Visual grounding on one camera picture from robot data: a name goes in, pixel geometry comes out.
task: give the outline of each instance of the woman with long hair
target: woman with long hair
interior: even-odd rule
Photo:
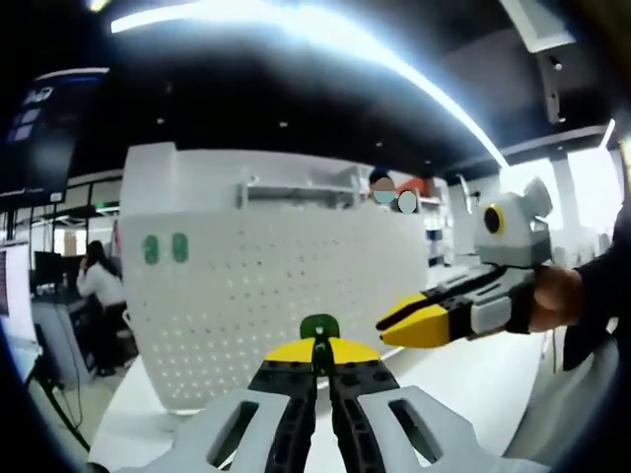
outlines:
[[[77,289],[84,298],[94,297],[103,309],[93,317],[94,356],[100,375],[114,374],[115,368],[126,361],[116,334],[127,329],[122,318],[127,304],[120,273],[105,256],[100,241],[88,245],[87,254],[81,261]]]

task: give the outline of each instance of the white pegboard wall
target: white pegboard wall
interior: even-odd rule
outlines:
[[[416,214],[179,213],[123,218],[120,228],[136,340],[171,411],[247,386],[265,354],[297,339],[313,313],[334,315],[346,338],[391,350],[376,321],[427,281]],[[184,263],[172,255],[176,233],[188,238]],[[145,262],[147,236],[159,241],[155,265]]]

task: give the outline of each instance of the white shirt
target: white shirt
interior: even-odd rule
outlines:
[[[99,263],[95,263],[88,271],[79,272],[77,289],[84,298],[94,294],[103,307],[125,302],[122,281],[112,276]]]

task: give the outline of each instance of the light strip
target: light strip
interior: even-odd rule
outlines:
[[[611,139],[611,134],[613,133],[614,128],[615,128],[615,120],[611,118],[609,120],[609,124],[607,125],[607,129],[604,132],[604,135],[602,135],[602,141],[600,142],[600,145],[598,146],[599,148],[607,147],[607,143],[609,143],[609,140]]]
[[[118,34],[138,27],[182,19],[204,20],[222,25],[275,25],[289,34],[300,35],[319,45],[381,64],[424,91],[460,121],[501,168],[509,166],[500,150],[482,128],[442,89],[376,41],[370,34],[348,20],[321,8],[311,6],[288,8],[260,0],[233,0],[231,2],[206,0],[135,13],[114,20],[111,22],[110,29],[113,34]]]

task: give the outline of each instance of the human hand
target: human hand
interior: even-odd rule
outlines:
[[[583,311],[583,282],[578,271],[543,266],[536,271],[530,333],[545,332],[576,323]],[[468,337],[477,340],[503,332],[504,326]]]

